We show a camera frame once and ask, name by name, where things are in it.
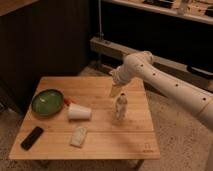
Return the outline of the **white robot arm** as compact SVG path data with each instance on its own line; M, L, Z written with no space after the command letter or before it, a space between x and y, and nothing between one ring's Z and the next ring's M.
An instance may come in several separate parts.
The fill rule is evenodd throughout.
M124 86L138 77L176 101L213 132L213 93L160 71L153 62L154 55L149 51L125 56L123 64L111 71L114 84Z

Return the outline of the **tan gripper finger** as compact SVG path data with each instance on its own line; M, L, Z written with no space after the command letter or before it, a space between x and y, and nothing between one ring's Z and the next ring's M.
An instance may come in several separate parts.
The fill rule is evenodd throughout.
M120 85L113 85L111 87L110 96L112 98L116 97L122 90L122 87Z

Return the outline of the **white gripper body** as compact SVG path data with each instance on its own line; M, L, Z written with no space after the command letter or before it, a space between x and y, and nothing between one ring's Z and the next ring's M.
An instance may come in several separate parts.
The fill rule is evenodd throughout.
M110 74L116 85L126 85L131 81L130 74L123 66L119 66L116 69L111 70Z

